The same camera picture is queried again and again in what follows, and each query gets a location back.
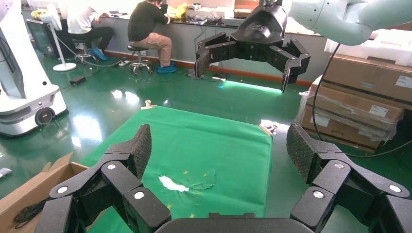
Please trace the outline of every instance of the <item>white shirt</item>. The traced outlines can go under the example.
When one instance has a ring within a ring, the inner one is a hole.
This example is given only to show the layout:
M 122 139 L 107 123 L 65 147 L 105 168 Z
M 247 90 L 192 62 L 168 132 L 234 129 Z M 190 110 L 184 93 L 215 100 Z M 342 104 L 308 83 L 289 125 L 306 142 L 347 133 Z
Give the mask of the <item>white shirt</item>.
M 93 19 L 100 17 L 94 8 L 72 7 L 68 10 L 67 25 L 71 34 L 85 34 L 91 30 Z

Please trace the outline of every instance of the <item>power strip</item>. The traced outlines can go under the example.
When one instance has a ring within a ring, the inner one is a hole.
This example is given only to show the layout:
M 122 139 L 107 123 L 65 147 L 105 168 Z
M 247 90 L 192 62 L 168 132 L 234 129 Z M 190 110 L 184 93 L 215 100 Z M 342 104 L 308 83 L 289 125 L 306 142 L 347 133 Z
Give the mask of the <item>power strip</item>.
M 125 66 L 129 63 L 130 63 L 130 61 L 122 61 L 122 62 L 119 63 L 119 66 L 123 67 L 123 66 Z

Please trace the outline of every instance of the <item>black cloth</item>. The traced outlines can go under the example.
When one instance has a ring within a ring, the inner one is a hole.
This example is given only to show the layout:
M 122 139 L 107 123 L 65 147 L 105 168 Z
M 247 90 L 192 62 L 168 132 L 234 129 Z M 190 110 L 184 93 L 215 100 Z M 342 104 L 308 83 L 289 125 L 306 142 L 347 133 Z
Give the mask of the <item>black cloth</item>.
M 146 1 L 137 5 L 130 16 L 127 34 L 130 42 L 146 39 L 155 29 L 156 23 L 167 24 L 169 19 L 155 5 Z
M 91 49 L 91 42 L 95 39 L 101 38 L 98 48 L 105 50 L 113 37 L 113 29 L 111 27 L 92 28 L 91 31 L 84 34 L 70 34 L 71 38 L 75 40 L 85 40 L 88 49 Z

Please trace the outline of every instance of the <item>white fan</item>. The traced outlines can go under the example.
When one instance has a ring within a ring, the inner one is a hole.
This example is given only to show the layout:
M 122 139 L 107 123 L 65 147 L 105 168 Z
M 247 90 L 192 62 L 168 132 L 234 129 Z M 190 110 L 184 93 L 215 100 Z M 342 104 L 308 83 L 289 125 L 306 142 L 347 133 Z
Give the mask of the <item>white fan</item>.
M 46 14 L 42 14 L 40 16 L 40 18 L 41 18 L 41 21 L 49 24 L 50 29 L 51 29 L 51 33 L 53 34 L 53 38 L 54 38 L 54 41 L 56 43 L 57 50 L 59 51 L 60 60 L 62 61 L 62 64 L 54 66 L 53 70 L 63 72 L 63 71 L 69 71 L 69 70 L 75 69 L 77 67 L 77 65 L 75 63 L 66 63 L 65 62 L 65 59 L 64 59 L 63 54 L 62 54 L 62 50 L 60 48 L 59 41 L 57 39 L 55 29 L 58 30 L 58 31 L 61 31 L 62 30 L 62 23 L 60 22 L 60 17 L 59 17 L 59 14 L 57 12 L 57 9 L 56 9 L 55 5 L 53 5 L 53 4 L 47 5 L 47 11 L 48 12 Z

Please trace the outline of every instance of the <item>man in black shirt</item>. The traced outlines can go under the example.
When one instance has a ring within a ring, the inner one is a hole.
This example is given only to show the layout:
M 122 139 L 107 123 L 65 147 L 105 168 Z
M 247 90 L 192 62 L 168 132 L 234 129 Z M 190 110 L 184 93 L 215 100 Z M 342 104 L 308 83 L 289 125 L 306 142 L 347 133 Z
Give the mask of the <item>man in black shirt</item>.
M 170 62 L 172 40 L 153 32 L 156 23 L 170 23 L 170 18 L 163 15 L 159 9 L 160 3 L 161 0 L 146 0 L 137 5 L 130 16 L 128 36 L 132 46 L 155 49 L 159 52 L 158 73 L 173 73 L 177 67 Z

